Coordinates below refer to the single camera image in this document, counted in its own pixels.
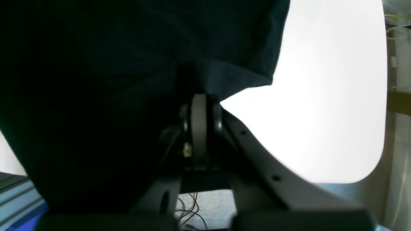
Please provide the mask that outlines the right gripper white left finger image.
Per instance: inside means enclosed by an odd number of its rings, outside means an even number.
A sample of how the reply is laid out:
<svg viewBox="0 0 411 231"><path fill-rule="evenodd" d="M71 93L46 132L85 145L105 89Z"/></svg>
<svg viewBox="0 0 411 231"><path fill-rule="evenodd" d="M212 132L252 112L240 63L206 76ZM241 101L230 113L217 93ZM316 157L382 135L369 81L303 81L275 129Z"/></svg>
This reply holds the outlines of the right gripper white left finger image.
<svg viewBox="0 0 411 231"><path fill-rule="evenodd" d="M175 211L183 175L192 170L193 158L186 123L172 123L161 133L157 150L162 155L147 190L131 207L138 218L176 221Z"/></svg>

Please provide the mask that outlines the right gripper white right finger image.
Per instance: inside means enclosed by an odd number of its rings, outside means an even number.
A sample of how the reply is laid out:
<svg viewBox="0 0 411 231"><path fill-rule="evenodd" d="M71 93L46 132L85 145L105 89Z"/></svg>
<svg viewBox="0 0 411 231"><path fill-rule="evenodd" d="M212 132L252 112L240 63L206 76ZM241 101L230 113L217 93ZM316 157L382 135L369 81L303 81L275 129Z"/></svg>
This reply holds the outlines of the right gripper white right finger image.
<svg viewBox="0 0 411 231"><path fill-rule="evenodd" d="M273 157L235 116L213 103L214 133L221 169L227 174L238 212L363 210L303 180Z"/></svg>

